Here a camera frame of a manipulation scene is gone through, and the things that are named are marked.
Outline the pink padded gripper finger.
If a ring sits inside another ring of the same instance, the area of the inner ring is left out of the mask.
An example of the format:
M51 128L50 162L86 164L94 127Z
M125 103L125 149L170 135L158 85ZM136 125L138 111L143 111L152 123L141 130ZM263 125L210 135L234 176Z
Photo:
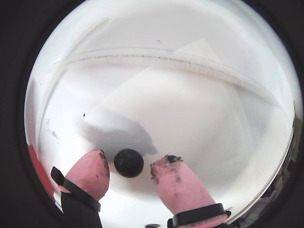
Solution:
M231 212L216 203L194 171L175 155L165 155L150 165L156 192L173 214L169 228L228 228Z
M99 200L109 188L110 171L105 153L91 150L66 175L53 167L51 178L60 190L60 207L74 228L101 228Z

